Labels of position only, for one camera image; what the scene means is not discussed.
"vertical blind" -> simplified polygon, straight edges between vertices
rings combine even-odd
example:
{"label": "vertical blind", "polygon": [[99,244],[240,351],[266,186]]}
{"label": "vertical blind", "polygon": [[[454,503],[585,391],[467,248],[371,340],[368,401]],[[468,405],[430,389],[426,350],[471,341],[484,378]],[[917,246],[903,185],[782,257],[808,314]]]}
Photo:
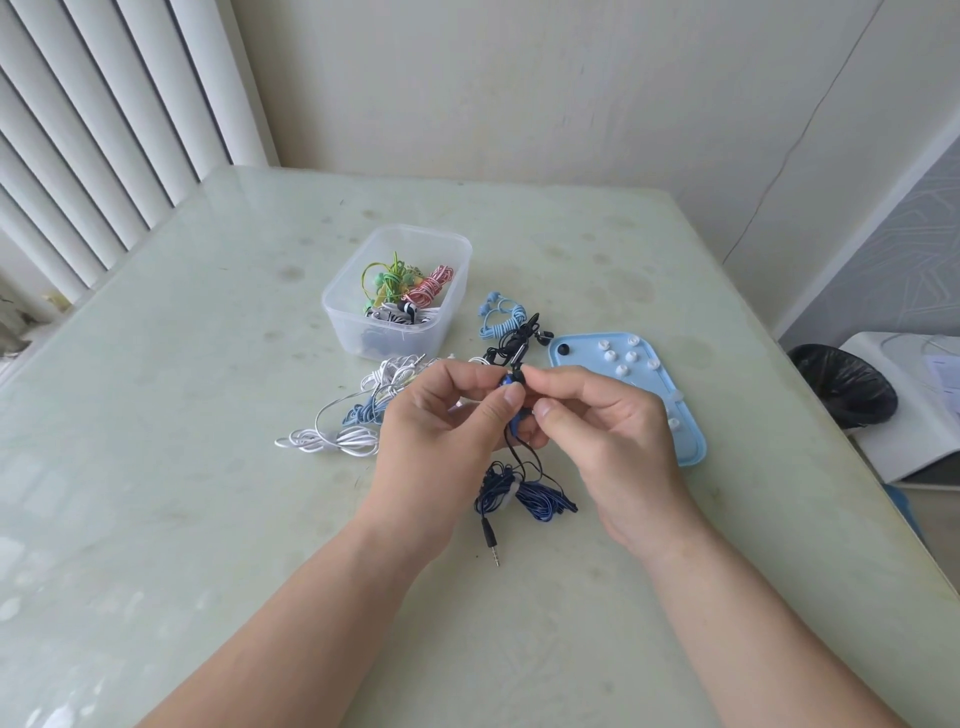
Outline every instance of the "vertical blind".
{"label": "vertical blind", "polygon": [[75,302],[214,169],[276,164],[247,63],[228,0],[0,0],[0,228]]}

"audio jack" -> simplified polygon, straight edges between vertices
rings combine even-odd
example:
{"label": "audio jack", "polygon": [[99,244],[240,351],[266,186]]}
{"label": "audio jack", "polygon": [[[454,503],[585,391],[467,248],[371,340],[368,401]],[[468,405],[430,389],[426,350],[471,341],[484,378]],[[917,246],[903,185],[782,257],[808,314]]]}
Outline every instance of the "audio jack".
{"label": "audio jack", "polygon": [[486,516],[480,519],[480,525],[483,527],[483,537],[487,540],[490,553],[493,554],[493,562],[500,566],[500,557],[496,555],[496,536],[493,535],[493,527]]}

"person's left hand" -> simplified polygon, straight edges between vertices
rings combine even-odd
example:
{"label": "person's left hand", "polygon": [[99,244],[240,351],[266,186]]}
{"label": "person's left hand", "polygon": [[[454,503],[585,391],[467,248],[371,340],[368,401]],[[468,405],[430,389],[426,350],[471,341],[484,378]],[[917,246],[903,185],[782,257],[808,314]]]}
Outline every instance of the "person's left hand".
{"label": "person's left hand", "polygon": [[[388,405],[370,494],[357,514],[375,523],[421,566],[449,543],[477,496],[491,452],[520,410],[523,385],[499,386],[501,367],[441,359]],[[458,405],[460,398],[480,400]],[[533,447],[546,436],[533,417],[517,434]]]}

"black plastic bag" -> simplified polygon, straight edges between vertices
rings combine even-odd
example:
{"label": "black plastic bag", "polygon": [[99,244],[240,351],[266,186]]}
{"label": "black plastic bag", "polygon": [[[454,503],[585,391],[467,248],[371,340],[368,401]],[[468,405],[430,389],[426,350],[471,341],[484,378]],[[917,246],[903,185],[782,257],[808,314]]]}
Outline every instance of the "black plastic bag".
{"label": "black plastic bag", "polygon": [[825,344],[801,344],[788,356],[844,429],[885,423],[897,411],[893,386],[859,356]]}

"light blue tray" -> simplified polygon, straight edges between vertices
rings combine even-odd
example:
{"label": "light blue tray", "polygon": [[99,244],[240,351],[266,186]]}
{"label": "light blue tray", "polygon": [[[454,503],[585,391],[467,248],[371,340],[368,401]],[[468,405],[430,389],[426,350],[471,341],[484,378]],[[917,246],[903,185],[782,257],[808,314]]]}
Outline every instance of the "light blue tray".
{"label": "light blue tray", "polygon": [[[607,351],[616,354],[614,361],[605,358],[606,352],[600,347],[602,341],[609,344]],[[557,353],[561,344],[567,344],[570,353]],[[636,354],[636,361],[628,361],[630,352]],[[707,439],[690,414],[683,393],[677,389],[662,363],[651,368],[650,362],[660,362],[660,358],[654,348],[639,336],[623,331],[557,336],[550,342],[549,353],[552,366],[577,364],[597,374],[621,379],[658,395],[666,406],[667,418],[670,420],[677,462],[686,467],[696,465],[707,456]],[[626,374],[617,373],[617,367],[621,365],[629,370]]]}

